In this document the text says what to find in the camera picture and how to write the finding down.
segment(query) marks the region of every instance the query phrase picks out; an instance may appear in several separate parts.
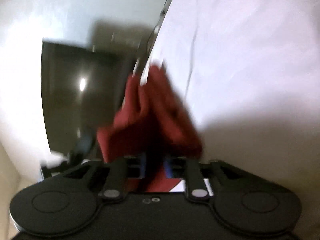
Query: small hole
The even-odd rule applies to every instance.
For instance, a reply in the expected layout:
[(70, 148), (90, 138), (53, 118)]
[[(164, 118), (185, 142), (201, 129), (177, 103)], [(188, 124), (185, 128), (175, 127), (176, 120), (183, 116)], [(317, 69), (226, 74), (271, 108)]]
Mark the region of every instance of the small hole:
[(142, 200), (143, 203), (145, 204), (150, 204), (151, 203), (151, 200), (149, 198), (145, 198)]
[(152, 202), (159, 202), (160, 201), (160, 198), (159, 197), (153, 197), (151, 199)]

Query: black lever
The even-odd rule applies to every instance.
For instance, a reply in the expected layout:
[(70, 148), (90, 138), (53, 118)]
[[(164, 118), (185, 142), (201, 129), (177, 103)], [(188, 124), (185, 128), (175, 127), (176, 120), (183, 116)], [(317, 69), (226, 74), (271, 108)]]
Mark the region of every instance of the black lever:
[(209, 199), (209, 193), (197, 159), (185, 160), (185, 178), (188, 198), (195, 201)]
[(73, 149), (68, 153), (68, 159), (66, 161), (63, 161), (59, 166), (53, 168), (41, 165), (41, 174), (43, 179), (51, 177), (52, 173), (61, 173), (81, 164), (85, 157), (91, 152), (95, 141), (95, 130), (89, 127), (85, 128)]
[(99, 193), (99, 197), (108, 200), (123, 198), (127, 180), (128, 166), (124, 157), (117, 158), (111, 164), (106, 182)]

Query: black mount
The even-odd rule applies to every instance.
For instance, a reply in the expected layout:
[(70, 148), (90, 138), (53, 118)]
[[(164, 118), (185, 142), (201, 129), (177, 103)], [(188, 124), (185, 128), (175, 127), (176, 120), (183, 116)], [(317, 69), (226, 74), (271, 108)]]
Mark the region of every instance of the black mount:
[(15, 239), (296, 239), (301, 203), (290, 190), (222, 161), (167, 157), (164, 167), (185, 192), (126, 192), (128, 178), (144, 177), (143, 154), (48, 176), (12, 199)]

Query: white surface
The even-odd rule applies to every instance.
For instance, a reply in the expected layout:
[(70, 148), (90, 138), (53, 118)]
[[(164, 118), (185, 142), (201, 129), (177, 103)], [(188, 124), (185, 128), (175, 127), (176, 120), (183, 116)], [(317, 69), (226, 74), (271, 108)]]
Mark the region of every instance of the white surface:
[(187, 94), (204, 160), (296, 192), (296, 232), (318, 240), (320, 0), (173, 0), (152, 60)]
[(36, 179), (50, 158), (40, 86), (42, 39), (91, 44), (97, 24), (153, 28), (166, 0), (0, 0), (0, 140)]
[[(15, 191), (15, 194), (17, 194), (19, 191), (23, 190), (24, 188), (31, 186), (32, 184), (33, 184), (33, 182), (31, 182), (30, 180), (28, 180), (26, 178), (21, 178), (21, 180), (18, 184), (18, 187)], [(15, 227), (14, 222), (11, 217), (9, 217), (8, 224), (9, 224), (8, 239), (12, 239), (19, 231)]]
[(20, 175), (0, 143), (0, 240), (7, 239), (9, 203), (17, 190)]

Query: red towel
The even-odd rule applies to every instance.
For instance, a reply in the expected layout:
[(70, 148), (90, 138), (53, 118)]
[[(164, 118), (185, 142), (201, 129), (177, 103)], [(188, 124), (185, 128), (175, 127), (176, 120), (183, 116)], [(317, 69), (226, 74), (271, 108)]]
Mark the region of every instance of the red towel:
[(104, 161), (145, 152), (147, 159), (153, 160), (147, 162), (152, 172), (145, 179), (131, 180), (130, 189), (167, 192), (180, 180), (166, 178), (162, 157), (171, 154), (199, 158), (201, 141), (163, 68), (151, 66), (143, 86), (138, 76), (130, 76), (124, 100), (113, 125), (97, 132)]

